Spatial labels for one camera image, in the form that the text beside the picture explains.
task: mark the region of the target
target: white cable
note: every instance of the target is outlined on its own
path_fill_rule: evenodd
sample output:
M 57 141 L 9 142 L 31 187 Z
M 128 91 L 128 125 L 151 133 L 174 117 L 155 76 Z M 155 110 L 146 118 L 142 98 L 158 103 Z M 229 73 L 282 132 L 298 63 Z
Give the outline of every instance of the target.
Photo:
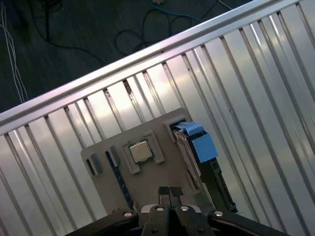
M 4 29 L 4 35 L 5 35 L 5 39 L 6 39 L 6 45 L 7 45 L 7 49 L 8 49 L 8 53 L 9 53 L 9 58 L 10 58 L 10 63 L 11 63 L 11 68 L 12 68 L 12 74 L 13 74 L 13 80 L 14 80 L 14 84 L 15 84 L 15 88 L 19 94 L 19 98 L 21 103 L 23 103 L 20 91 L 18 89 L 17 83 L 16 83 L 16 79 L 15 79 L 15 69 L 13 67 L 13 63 L 12 63 L 12 58 L 11 58 L 11 53 L 10 53 L 10 49 L 9 49 L 9 43 L 7 40 L 7 33 L 6 33 L 6 27 L 5 27 L 5 23 L 4 23 L 4 18 L 3 18 L 3 12 L 4 12 L 4 6 L 3 6 L 3 2 L 2 2 L 2 8 L 1 8 L 1 18 L 2 18 L 2 27 Z
M 11 48 L 12 53 L 13 53 L 13 62 L 14 62 L 14 67 L 13 68 L 14 68 L 14 72 L 15 72 L 14 73 L 14 79 L 15 79 L 15 81 L 17 81 L 17 83 L 19 85 L 19 93 L 20 93 L 20 96 L 22 97 L 22 101 L 25 102 L 25 98 L 24 98 L 23 90 L 22 90 L 22 86 L 21 86 L 21 84 L 23 86 L 24 86 L 24 84 L 23 84 L 23 81 L 21 80 L 21 76 L 18 77 L 18 75 L 17 75 L 17 71 L 19 72 L 19 69 L 17 68 L 17 65 L 16 65 L 15 47 L 14 47 L 13 38 L 12 38 L 10 32 L 7 30 L 7 26 L 6 26 L 6 10 L 5 10 L 4 6 L 3 6 L 3 10 L 4 10 L 4 27 L 5 27 L 5 33 L 6 33 L 5 37 L 6 37 L 7 42 L 9 43 L 10 48 Z
M 0 27 L 2 27 L 4 29 L 5 39 L 6 39 L 6 43 L 7 43 L 7 49 L 9 52 L 9 58 L 10 58 L 10 63 L 11 63 L 11 67 L 12 67 L 14 84 L 15 84 L 16 90 L 19 94 L 21 102 L 25 102 L 25 97 L 26 97 L 26 100 L 28 100 L 28 93 L 25 89 L 24 83 L 21 79 L 20 71 L 17 67 L 14 41 L 13 41 L 13 38 L 12 38 L 10 32 L 7 30 L 7 27 L 6 27 L 6 10 L 5 10 L 5 7 L 3 5 L 3 2 L 2 2 L 1 14 L 2 14 L 2 25 L 0 25 Z M 12 55 L 13 55 L 13 62 L 12 62 L 10 49 L 11 49 Z

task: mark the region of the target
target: blue cable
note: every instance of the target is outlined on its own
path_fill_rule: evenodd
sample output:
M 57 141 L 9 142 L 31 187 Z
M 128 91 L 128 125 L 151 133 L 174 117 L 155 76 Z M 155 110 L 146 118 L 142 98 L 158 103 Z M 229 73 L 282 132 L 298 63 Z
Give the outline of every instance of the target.
M 186 17 L 189 17 L 189 18 L 192 18 L 192 19 L 194 19 L 194 20 L 196 20 L 196 21 L 199 21 L 199 22 L 201 22 L 201 20 L 200 19 L 198 19 L 197 17 L 194 17 L 194 16 L 190 16 L 190 15 L 185 15 L 185 14 L 177 14 L 177 13 L 173 13 L 173 12 L 170 12 L 170 11 L 167 11 L 167 10 L 164 10 L 164 9 L 162 9 L 162 8 L 160 8 L 160 7 L 158 7 L 158 6 L 155 6 L 152 2 L 150 2 L 150 0 L 146 0 L 152 7 L 154 7 L 154 8 L 156 8 L 157 10 L 159 10 L 159 11 L 162 11 L 162 12 L 164 12 L 164 13 L 166 13 L 166 14 L 169 14 L 169 15 L 174 15 L 174 16 L 186 16 Z

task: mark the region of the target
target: dark floor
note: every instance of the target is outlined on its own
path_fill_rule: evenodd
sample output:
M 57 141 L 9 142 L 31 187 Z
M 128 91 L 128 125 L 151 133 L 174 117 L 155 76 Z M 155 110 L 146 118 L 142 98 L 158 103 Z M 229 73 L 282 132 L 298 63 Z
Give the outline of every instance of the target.
M 52 42 L 82 47 L 97 55 L 102 63 L 77 50 L 60 49 L 43 41 L 32 22 L 28 0 L 15 0 L 24 12 L 28 27 L 8 29 L 14 39 L 17 64 L 29 98 L 34 98 L 76 78 L 108 65 L 124 57 L 114 45 L 115 35 L 124 29 L 141 33 L 144 15 L 153 7 L 146 0 L 63 0 L 63 8 L 51 13 L 50 29 Z M 222 0 L 232 8 L 250 0 Z M 43 16 L 38 0 L 30 0 L 36 16 Z M 165 0 L 163 9 L 200 18 L 215 0 Z M 216 4 L 202 21 L 218 16 L 228 9 Z M 44 34 L 45 19 L 36 23 Z M 169 36 L 165 14 L 153 12 L 144 25 L 146 41 L 157 41 Z M 172 34 L 190 28 L 188 18 L 177 19 L 172 24 Z M 121 51 L 130 54 L 140 40 L 131 34 L 123 34 L 117 40 Z M 19 98 L 14 86 L 12 70 L 3 30 L 0 28 L 0 112 L 18 105 Z

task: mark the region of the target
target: corrugated metal panel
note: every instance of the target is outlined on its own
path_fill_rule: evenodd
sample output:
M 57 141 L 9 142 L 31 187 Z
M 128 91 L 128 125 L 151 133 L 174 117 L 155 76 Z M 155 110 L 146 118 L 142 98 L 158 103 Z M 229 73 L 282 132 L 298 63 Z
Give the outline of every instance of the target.
M 243 216 L 315 235 L 314 12 L 254 1 L 1 114 L 1 233 L 64 235 L 104 216 L 81 149 L 184 107 Z

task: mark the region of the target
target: blue tab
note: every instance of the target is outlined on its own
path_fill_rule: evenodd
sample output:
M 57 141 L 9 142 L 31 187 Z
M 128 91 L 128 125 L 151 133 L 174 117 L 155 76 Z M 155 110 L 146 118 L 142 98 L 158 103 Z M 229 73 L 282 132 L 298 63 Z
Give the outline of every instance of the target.
M 205 134 L 195 140 L 192 140 L 192 144 L 196 150 L 200 163 L 209 161 L 218 156 L 210 134 Z
M 176 127 L 185 130 L 189 136 L 204 130 L 201 124 L 194 122 L 179 122 Z

